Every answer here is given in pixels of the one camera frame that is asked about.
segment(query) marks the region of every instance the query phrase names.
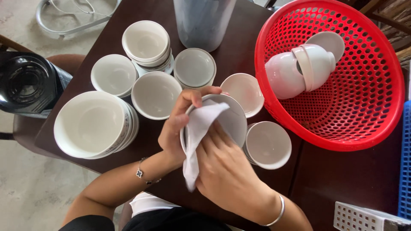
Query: white plastic crate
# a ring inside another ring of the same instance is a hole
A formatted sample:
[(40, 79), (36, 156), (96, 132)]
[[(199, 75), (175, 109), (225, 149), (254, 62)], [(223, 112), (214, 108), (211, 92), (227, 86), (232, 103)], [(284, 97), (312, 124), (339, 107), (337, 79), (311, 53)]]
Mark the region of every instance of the white plastic crate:
[(341, 231), (384, 231), (386, 220), (394, 224), (411, 224), (410, 220), (388, 213), (335, 202), (334, 227)]

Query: dish towel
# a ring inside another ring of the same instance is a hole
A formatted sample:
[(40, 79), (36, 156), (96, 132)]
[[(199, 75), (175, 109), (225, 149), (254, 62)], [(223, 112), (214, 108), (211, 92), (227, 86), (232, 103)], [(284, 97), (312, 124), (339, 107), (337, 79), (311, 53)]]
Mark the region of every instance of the dish towel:
[(201, 108), (196, 108), (189, 114), (190, 120), (185, 128), (185, 141), (187, 158), (182, 165), (182, 171), (190, 192), (196, 188), (195, 183), (199, 175), (199, 163), (196, 149), (207, 133), (214, 120), (230, 106), (227, 103), (216, 103), (210, 99), (203, 101)]

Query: metal frame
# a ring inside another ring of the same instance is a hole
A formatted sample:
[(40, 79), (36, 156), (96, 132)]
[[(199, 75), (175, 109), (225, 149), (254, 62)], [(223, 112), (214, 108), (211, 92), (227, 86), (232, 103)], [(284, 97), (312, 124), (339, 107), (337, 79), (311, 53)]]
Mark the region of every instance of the metal frame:
[[(114, 11), (117, 9), (117, 7), (118, 7), (118, 5), (120, 4), (120, 2), (121, 2), (121, 0), (117, 0), (117, 4), (115, 5), (115, 8), (114, 8), (113, 12), (111, 12), (111, 13), (109, 14), (110, 16), (113, 15)], [(55, 30), (48, 29), (48, 28), (43, 24), (43, 22), (42, 22), (41, 14), (42, 14), (42, 11), (43, 11), (45, 5), (50, 5), (50, 3), (48, 2), (48, 0), (41, 0), (41, 2), (37, 5), (37, 9), (36, 9), (36, 20), (37, 20), (37, 23), (38, 23), (44, 30), (46, 30), (46, 31), (48, 31), (48, 32), (50, 32), (50, 33), (58, 34), (58, 35), (60, 35), (60, 36), (65, 36), (65, 35), (69, 35), (69, 34), (76, 33), (76, 32), (78, 32), (78, 31), (81, 31), (81, 30), (84, 30), (84, 29), (93, 27), (93, 26), (95, 26), (95, 25), (99, 25), (99, 24), (101, 24), (101, 23), (103, 23), (103, 22), (106, 22), (106, 21), (108, 21), (108, 20), (110, 19), (110, 17), (105, 17), (105, 18), (96, 20), (96, 21), (91, 22), (91, 23), (87, 23), (87, 24), (85, 24), (85, 25), (81, 25), (81, 26), (79, 26), (79, 27), (76, 27), (76, 28), (73, 28), (73, 29), (70, 29), (70, 30), (55, 31)]]

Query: perforated basket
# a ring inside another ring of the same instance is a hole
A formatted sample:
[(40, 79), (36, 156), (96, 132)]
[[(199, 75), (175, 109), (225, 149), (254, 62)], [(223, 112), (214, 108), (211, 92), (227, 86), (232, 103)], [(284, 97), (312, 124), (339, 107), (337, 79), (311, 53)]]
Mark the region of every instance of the perforated basket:
[[(335, 32), (345, 41), (335, 71), (315, 91), (277, 99), (264, 64), (321, 31)], [(255, 69), (268, 112), (322, 148), (372, 147), (393, 131), (401, 116), (404, 79), (391, 44), (367, 17), (341, 2), (296, 0), (281, 7), (260, 31)]]

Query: person's right hand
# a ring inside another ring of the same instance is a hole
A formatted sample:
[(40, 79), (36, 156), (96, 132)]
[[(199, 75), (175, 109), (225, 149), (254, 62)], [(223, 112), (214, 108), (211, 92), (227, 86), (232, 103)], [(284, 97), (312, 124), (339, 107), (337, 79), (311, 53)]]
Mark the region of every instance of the person's right hand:
[(273, 222), (281, 210), (278, 193), (255, 174), (244, 152), (214, 123), (197, 150), (196, 186), (205, 197), (258, 224)]

